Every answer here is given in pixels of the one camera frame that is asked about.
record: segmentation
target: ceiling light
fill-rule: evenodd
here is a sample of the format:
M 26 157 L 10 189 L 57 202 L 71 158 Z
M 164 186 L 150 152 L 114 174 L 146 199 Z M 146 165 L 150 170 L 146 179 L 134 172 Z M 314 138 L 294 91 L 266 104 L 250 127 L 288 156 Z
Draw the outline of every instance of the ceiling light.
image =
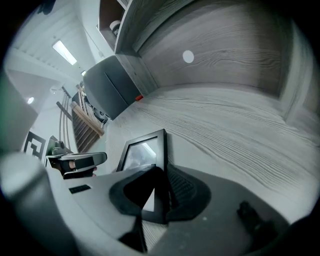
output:
M 28 98 L 28 100 L 27 100 L 27 103 L 28 104 L 31 104 L 32 102 L 34 102 L 34 97 L 30 97 L 30 98 Z
M 75 57 L 72 56 L 70 51 L 65 47 L 65 45 L 59 40 L 56 42 L 53 46 L 53 49 L 55 49 L 62 57 L 65 58 L 66 61 L 68 61 L 71 65 L 75 64 L 77 60 Z

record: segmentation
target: red object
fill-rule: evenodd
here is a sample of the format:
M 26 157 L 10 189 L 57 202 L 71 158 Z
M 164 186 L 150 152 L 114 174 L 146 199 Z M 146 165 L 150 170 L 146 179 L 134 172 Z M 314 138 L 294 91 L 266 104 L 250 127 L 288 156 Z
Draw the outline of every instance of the red object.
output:
M 143 98 L 143 96 L 142 96 L 142 95 L 139 95 L 139 96 L 135 97 L 135 100 L 136 100 L 136 101 L 140 101 L 142 98 Z

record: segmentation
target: round ceiling light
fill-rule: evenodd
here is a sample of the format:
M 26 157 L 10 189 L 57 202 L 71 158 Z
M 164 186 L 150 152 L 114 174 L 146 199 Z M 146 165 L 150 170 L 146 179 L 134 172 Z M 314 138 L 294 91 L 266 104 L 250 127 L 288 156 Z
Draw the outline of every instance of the round ceiling light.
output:
M 27 103 L 28 103 L 28 104 L 31 104 L 32 102 L 34 102 L 34 99 L 35 99 L 34 97 L 30 97 L 30 98 L 28 98 Z

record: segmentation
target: white circle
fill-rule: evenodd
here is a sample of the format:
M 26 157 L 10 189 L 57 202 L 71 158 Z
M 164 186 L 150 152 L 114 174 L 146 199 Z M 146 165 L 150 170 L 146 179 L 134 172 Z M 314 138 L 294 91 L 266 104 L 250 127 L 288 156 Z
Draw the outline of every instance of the white circle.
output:
M 184 51 L 184 53 L 182 54 L 182 57 L 186 63 L 192 63 L 195 59 L 193 52 L 190 50 Z
M 32 102 L 34 102 L 34 99 L 35 99 L 34 97 L 28 98 L 27 103 L 28 103 L 28 104 L 31 104 Z

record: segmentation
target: rectangular ceiling light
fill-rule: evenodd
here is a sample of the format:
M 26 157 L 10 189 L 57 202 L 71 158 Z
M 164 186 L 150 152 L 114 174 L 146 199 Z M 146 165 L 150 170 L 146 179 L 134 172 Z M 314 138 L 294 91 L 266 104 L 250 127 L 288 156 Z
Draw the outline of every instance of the rectangular ceiling light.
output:
M 62 57 L 65 58 L 67 62 L 69 62 L 71 65 L 75 64 L 77 60 L 75 57 L 72 56 L 70 51 L 65 47 L 65 45 L 59 40 L 56 42 L 53 46 L 53 49 L 55 49 Z

